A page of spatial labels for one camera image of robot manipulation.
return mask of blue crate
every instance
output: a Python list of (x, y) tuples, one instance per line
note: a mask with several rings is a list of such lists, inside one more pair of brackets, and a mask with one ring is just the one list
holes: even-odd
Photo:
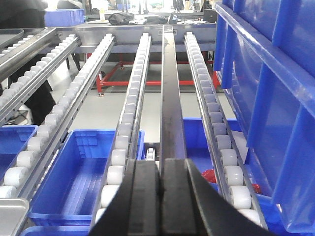
[(315, 1), (223, 0), (214, 70), (288, 232), (315, 233)]
[(0, 179), (15, 163), (17, 154), (24, 150), (27, 141), (37, 130), (36, 125), (14, 125), (0, 128)]
[(46, 11), (46, 27), (67, 27), (84, 23), (83, 9)]
[(88, 233), (88, 226), (37, 226), (24, 230), (21, 236), (87, 236)]
[[(90, 225), (115, 130), (72, 131), (29, 211), (37, 226)], [(144, 159), (140, 131), (137, 159)]]

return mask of blue container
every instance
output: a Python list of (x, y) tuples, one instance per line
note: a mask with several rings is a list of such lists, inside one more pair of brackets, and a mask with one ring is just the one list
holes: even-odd
[[(115, 130), (72, 131), (36, 196), (29, 218), (38, 226), (90, 225)], [(144, 158), (140, 131), (137, 159)]]
[(30, 227), (21, 236), (87, 236), (88, 226)]
[(46, 27), (67, 27), (84, 23), (83, 9), (46, 11)]
[(37, 130), (36, 125), (14, 125), (0, 128), (0, 179), (15, 163), (16, 156), (26, 148), (27, 142)]
[(223, 0), (214, 69), (247, 165), (291, 233), (315, 233), (315, 1)]

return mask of white roller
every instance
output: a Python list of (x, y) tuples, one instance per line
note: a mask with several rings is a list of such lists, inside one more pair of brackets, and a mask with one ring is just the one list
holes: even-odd
[(223, 166), (237, 166), (237, 155), (234, 149), (220, 150)]
[(126, 103), (136, 103), (138, 97), (136, 95), (128, 95), (126, 99)]
[(142, 75), (142, 70), (134, 70), (133, 74), (134, 75)]
[(23, 87), (23, 83), (21, 82), (15, 82), (15, 83), (12, 83), (11, 86), (10, 86), (10, 89), (13, 89), (15, 91), (18, 91), (21, 87)]
[(210, 82), (209, 82), (209, 80), (201, 80), (200, 85), (202, 88), (203, 87), (210, 87)]
[(216, 96), (214, 94), (206, 94), (205, 100), (206, 100), (206, 103), (217, 102)]
[(53, 106), (53, 109), (51, 111), (52, 111), (52, 114), (58, 114), (60, 116), (63, 116), (66, 111), (66, 106), (62, 104), (57, 104)]
[(116, 149), (128, 149), (129, 136), (127, 135), (118, 135), (115, 140)]
[(52, 59), (52, 58), (55, 58), (57, 54), (51, 52), (51, 53), (47, 53), (46, 56)]
[(9, 168), (4, 175), (4, 184), (18, 188), (25, 180), (29, 173), (28, 168), (12, 167)]
[(58, 114), (48, 114), (45, 118), (45, 124), (57, 125), (60, 119)]
[(72, 88), (68, 88), (64, 93), (65, 97), (70, 97), (71, 99), (73, 99), (75, 95), (76, 95), (76, 91)]
[(213, 123), (212, 127), (215, 135), (227, 134), (226, 125), (224, 123)]
[(223, 115), (221, 112), (210, 112), (209, 113), (211, 123), (223, 122)]
[(207, 103), (208, 112), (218, 112), (219, 111), (219, 105), (217, 102), (209, 102)]
[(16, 197), (16, 187), (13, 186), (1, 186), (0, 198), (14, 198)]
[(261, 226), (259, 214), (256, 210), (252, 209), (240, 209), (238, 210), (243, 216), (254, 222), (255, 224)]
[(228, 135), (217, 135), (216, 136), (218, 149), (230, 149), (231, 148), (231, 139)]
[(127, 135), (130, 136), (132, 131), (132, 124), (131, 123), (121, 123), (118, 126), (118, 135)]
[(126, 150), (114, 149), (111, 156), (111, 164), (113, 166), (124, 166), (126, 164)]
[(49, 124), (42, 124), (37, 129), (37, 136), (49, 138), (52, 133), (52, 126)]
[(2, 92), (2, 96), (8, 97), (8, 98), (12, 98), (15, 93), (16, 93), (16, 91), (14, 89), (5, 89)]
[(52, 49), (52, 50), (50, 51), (50, 53), (54, 53), (54, 54), (56, 54), (56, 55), (58, 55), (60, 52), (61, 52), (60, 49)]
[(131, 88), (140, 88), (140, 81), (131, 81)]
[(207, 94), (213, 94), (213, 90), (210, 86), (208, 87), (202, 87), (202, 92), (204, 95), (207, 95)]
[(225, 166), (224, 173), (229, 186), (243, 185), (243, 171), (240, 166)]
[(203, 59), (194, 59), (193, 62), (195, 62), (195, 64), (204, 63), (204, 60)]
[(8, 101), (10, 100), (10, 97), (7, 96), (0, 96), (0, 107), (4, 106)]
[(132, 81), (141, 81), (141, 75), (134, 75), (131, 79)]
[(101, 208), (97, 211), (96, 216), (95, 216), (95, 223), (97, 223), (100, 220), (100, 218), (102, 217), (105, 211), (106, 211), (106, 208)]
[(232, 204), (236, 209), (250, 209), (252, 199), (250, 190), (246, 186), (230, 186)]
[(30, 151), (30, 150), (22, 151), (17, 156), (16, 165), (18, 167), (30, 168), (34, 164), (36, 155), (37, 155), (36, 151)]
[(133, 123), (134, 114), (133, 113), (123, 113), (122, 123)]
[(45, 145), (45, 137), (31, 137), (28, 141), (28, 150), (30, 151), (41, 151), (43, 146)]
[(60, 46), (60, 45), (55, 47), (55, 49), (59, 49), (60, 51), (62, 51), (64, 48), (65, 48), (65, 46)]
[(135, 113), (136, 110), (136, 104), (135, 103), (127, 103), (125, 105), (125, 112), (126, 113)]
[(197, 69), (198, 75), (207, 74), (207, 73), (208, 73), (208, 70), (206, 68)]
[(36, 62), (37, 66), (40, 66), (41, 68), (44, 68), (47, 65), (47, 62), (44, 60)]
[(101, 204), (102, 207), (107, 208), (114, 199), (119, 185), (105, 185), (102, 189)]
[(30, 77), (28, 76), (21, 76), (18, 78), (18, 82), (22, 83), (22, 84), (26, 84), (28, 81), (30, 81)]
[(36, 75), (36, 72), (35, 71), (26, 71), (25, 73), (24, 73), (24, 76), (27, 76), (27, 77), (29, 77), (29, 78), (33, 78), (34, 76)]
[(65, 105), (68, 107), (71, 104), (71, 102), (72, 100), (69, 97), (62, 96), (59, 99), (58, 104)]
[(129, 95), (138, 95), (139, 94), (139, 88), (130, 88), (129, 89)]
[(40, 67), (40, 66), (38, 66), (38, 65), (33, 65), (32, 67), (31, 67), (31, 71), (35, 71), (35, 72), (38, 72), (38, 71), (40, 71), (42, 68)]
[(120, 185), (124, 177), (124, 166), (110, 166), (107, 171), (107, 184)]

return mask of aluminum rail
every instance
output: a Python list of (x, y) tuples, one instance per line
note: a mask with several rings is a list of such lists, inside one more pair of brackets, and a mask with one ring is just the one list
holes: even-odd
[[(231, 204), (232, 203), (232, 199), (231, 199), (231, 196), (230, 196), (227, 180), (225, 178), (225, 173), (223, 171), (223, 164), (221, 162), (220, 151), (219, 151), (219, 148), (218, 148), (218, 146), (216, 144), (216, 138), (215, 138), (216, 136), (214, 134), (214, 131), (213, 131), (213, 128), (212, 128), (212, 123), (211, 123), (211, 120), (210, 120), (209, 115), (208, 115), (208, 109), (207, 109), (206, 100), (205, 100), (205, 97), (204, 97), (203, 92), (202, 92), (202, 87), (201, 87), (200, 80), (199, 80), (198, 73), (197, 73), (196, 63), (195, 63), (195, 61), (193, 59), (192, 51), (190, 50), (190, 48), (188, 46), (188, 44), (189, 44), (188, 41), (189, 41), (188, 40), (188, 36), (185, 35), (185, 45), (186, 45), (186, 50), (187, 50), (187, 56), (188, 56), (188, 60), (189, 60), (189, 64), (190, 64), (192, 77), (193, 77), (194, 84), (195, 84), (195, 89), (196, 89), (198, 104), (199, 104), (199, 108), (200, 108), (200, 112), (201, 112), (201, 116), (202, 116), (202, 122), (203, 122), (204, 130), (205, 130), (205, 135), (206, 135), (206, 139), (207, 139), (208, 149), (210, 151), (210, 154), (211, 154), (210, 156), (211, 156), (212, 162), (214, 164), (214, 170), (215, 170), (215, 174), (216, 174), (216, 177), (217, 177), (216, 179), (217, 179), (217, 183), (218, 183), (218, 186), (219, 186), (220, 193)], [(208, 71), (207, 71), (207, 76), (208, 76), (208, 80), (210, 82), (210, 86), (212, 88), (214, 88), (212, 80), (210, 79), (210, 75), (209, 75)], [(251, 197), (252, 197), (252, 208), (258, 212), (259, 218), (260, 218), (260, 222), (261, 222), (263, 228), (268, 229), (268, 227), (266, 225), (266, 222), (265, 222), (265, 219), (264, 219), (264, 216), (263, 216), (263, 213), (261, 211), (260, 205), (259, 205), (258, 200), (256, 198), (255, 192), (254, 192), (254, 190), (252, 188), (252, 183), (251, 183), (251, 181), (249, 179), (247, 170), (246, 170), (246, 168), (245, 168), (245, 166), (243, 164), (243, 160), (241, 158), (241, 155), (240, 155), (240, 153), (238, 151), (237, 145), (236, 145), (235, 140), (233, 138), (232, 131), (231, 131), (231, 129), (230, 129), (229, 125), (228, 125), (228, 122), (226, 120), (226, 117), (225, 117), (225, 115), (223, 113), (223, 109), (222, 109), (222, 106), (220, 104), (220, 101), (218, 99), (218, 96), (216, 94), (215, 89), (213, 89), (213, 94), (214, 94), (214, 96), (216, 98), (216, 102), (218, 103), (220, 111), (222, 113), (223, 122), (226, 125), (227, 134), (229, 135), (229, 137), (231, 139), (232, 148), (236, 151), (238, 165), (242, 169), (242, 172), (243, 172), (243, 175), (244, 175), (245, 185), (250, 190), (250, 194), (251, 194)]]
[(67, 47), (65, 47), (57, 57), (54, 57), (50, 62), (47, 63), (46, 66), (39, 70), (29, 82), (23, 85), (12, 99), (7, 101), (7, 103), (3, 106), (0, 106), (0, 127), (11, 118), (14, 112), (27, 101), (27, 99), (42, 85), (44, 81), (47, 80), (47, 78), (58, 68), (58, 66), (78, 46), (80, 46), (80, 44), (80, 39), (78, 37), (74, 38), (73, 41)]
[(16, 47), (0, 58), (0, 82), (13, 74), (26, 62), (51, 44), (53, 37), (57, 38), (56, 28), (46, 28), (34, 35), (30, 40)]
[(172, 26), (163, 26), (159, 171), (166, 158), (184, 159), (186, 141)]
[[(139, 128), (140, 128), (140, 121), (141, 121), (141, 114), (142, 114), (142, 107), (143, 107), (143, 99), (144, 99), (144, 94), (145, 94), (145, 85), (146, 85), (146, 80), (147, 80), (147, 73), (148, 73), (148, 68), (149, 68), (149, 56), (150, 56), (150, 46), (151, 46), (151, 36), (144, 34), (140, 41), (145, 41), (145, 47), (146, 47), (146, 51), (144, 53), (144, 60), (143, 60), (143, 69), (142, 69), (142, 73), (141, 73), (141, 79), (140, 79), (140, 89), (139, 89), (139, 94), (138, 94), (138, 101), (137, 104), (135, 106), (135, 110), (134, 110), (134, 121), (132, 124), (132, 134), (131, 134), (131, 139), (130, 139), (130, 145), (128, 146), (128, 150), (127, 150), (127, 159), (136, 159), (136, 155), (137, 155), (137, 148), (138, 148), (138, 139), (139, 139)], [(136, 54), (136, 60), (139, 60), (139, 56), (142, 54), (141, 48), (139, 47), (139, 49), (137, 50), (137, 54)], [(110, 155), (107, 158), (107, 162), (106, 162), (106, 167), (104, 170), (104, 174), (102, 177), (102, 184), (101, 186), (106, 185), (107, 183), (107, 172), (108, 172), (108, 168), (111, 165), (111, 154), (112, 151), (114, 149), (115, 146), (115, 140), (116, 137), (118, 135), (118, 129), (119, 126), (122, 124), (122, 120), (123, 120), (123, 115), (124, 112), (126, 111), (126, 104), (127, 104), (127, 98), (130, 95), (130, 89), (132, 89), (132, 82), (135, 81), (134, 78), (139, 76), (135, 74), (135, 71), (137, 70), (136, 67), (138, 66), (138, 64), (134, 64), (133, 68), (132, 68), (132, 72), (131, 72), (131, 76), (130, 76), (130, 80), (129, 80), (129, 85), (127, 88), (127, 92), (126, 92), (126, 98), (124, 101), (124, 106), (123, 109), (121, 111), (119, 120), (118, 120), (118, 124), (116, 127), (116, 132), (114, 135), (114, 139), (113, 139), (113, 144), (110, 150)], [(96, 213), (97, 211), (101, 208), (101, 194), (102, 194), (102, 189), (100, 189), (97, 198), (96, 198), (96, 205), (94, 206), (93, 209), (93, 214), (92, 214), (92, 221), (91, 221), (91, 228), (95, 225), (95, 219), (96, 219)]]
[(31, 172), (29, 179), (21, 189), (18, 189), (18, 197), (25, 198), (27, 200), (30, 200), (33, 197), (37, 185), (39, 184), (57, 149), (60, 147), (61, 142), (67, 135), (68, 129), (70, 128), (76, 114), (91, 89), (95, 81), (95, 77), (99, 74), (104, 62), (108, 59), (113, 46), (114, 37), (112, 36), (108, 46), (104, 51), (102, 51), (100, 57), (96, 60), (95, 64), (88, 72), (86, 80), (83, 82), (82, 86), (76, 93), (75, 98), (61, 118), (58, 128), (56, 128), (51, 134), (47, 145), (45, 145), (45, 149), (40, 153), (40, 160)]

